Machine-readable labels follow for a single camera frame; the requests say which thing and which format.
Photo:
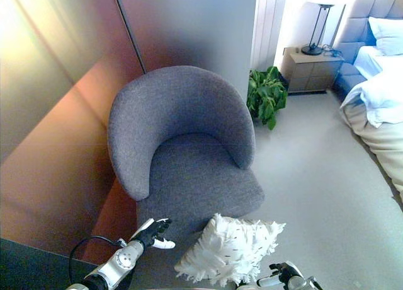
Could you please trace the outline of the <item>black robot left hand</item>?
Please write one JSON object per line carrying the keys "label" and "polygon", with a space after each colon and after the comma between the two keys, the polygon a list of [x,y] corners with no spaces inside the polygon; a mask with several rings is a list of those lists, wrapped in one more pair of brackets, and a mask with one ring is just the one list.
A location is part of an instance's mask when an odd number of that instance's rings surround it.
{"label": "black robot left hand", "polygon": [[172,249],[176,246],[175,242],[163,237],[171,223],[172,220],[169,218],[157,221],[150,218],[132,235],[129,241],[140,242],[144,249],[149,247]]}

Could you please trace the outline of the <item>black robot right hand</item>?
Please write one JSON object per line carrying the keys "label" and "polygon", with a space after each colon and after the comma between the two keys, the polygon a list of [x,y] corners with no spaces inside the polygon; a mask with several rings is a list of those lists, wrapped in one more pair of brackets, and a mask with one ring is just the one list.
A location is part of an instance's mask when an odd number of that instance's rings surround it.
{"label": "black robot right hand", "polygon": [[305,278],[301,271],[290,261],[270,264],[269,269],[272,273],[268,277],[260,278],[256,281],[259,287],[270,287],[283,284],[284,289],[289,289],[289,285],[303,284]]}

